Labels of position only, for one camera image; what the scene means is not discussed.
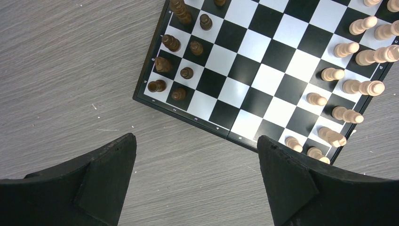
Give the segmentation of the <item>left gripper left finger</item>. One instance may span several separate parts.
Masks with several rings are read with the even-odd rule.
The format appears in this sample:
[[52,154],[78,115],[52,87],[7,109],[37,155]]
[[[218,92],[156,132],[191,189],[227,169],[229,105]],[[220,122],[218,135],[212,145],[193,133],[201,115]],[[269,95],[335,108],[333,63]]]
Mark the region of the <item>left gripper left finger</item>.
[[136,159],[127,133],[56,166],[0,181],[3,226],[116,226]]

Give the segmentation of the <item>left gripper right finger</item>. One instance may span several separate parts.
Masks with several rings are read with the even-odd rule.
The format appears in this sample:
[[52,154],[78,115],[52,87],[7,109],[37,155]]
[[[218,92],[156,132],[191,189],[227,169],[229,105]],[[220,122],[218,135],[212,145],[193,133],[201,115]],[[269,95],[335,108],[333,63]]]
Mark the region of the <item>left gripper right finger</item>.
[[397,180],[326,164],[260,136],[260,170],[276,226],[396,226]]

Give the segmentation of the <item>light wooden chess pawn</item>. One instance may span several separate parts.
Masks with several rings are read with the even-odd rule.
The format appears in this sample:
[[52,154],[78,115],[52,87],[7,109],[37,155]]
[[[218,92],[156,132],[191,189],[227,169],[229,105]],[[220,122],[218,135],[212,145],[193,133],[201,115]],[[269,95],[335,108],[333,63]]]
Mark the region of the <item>light wooden chess pawn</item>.
[[334,48],[334,55],[338,58],[346,57],[350,54],[356,53],[359,50],[357,42],[341,43]]

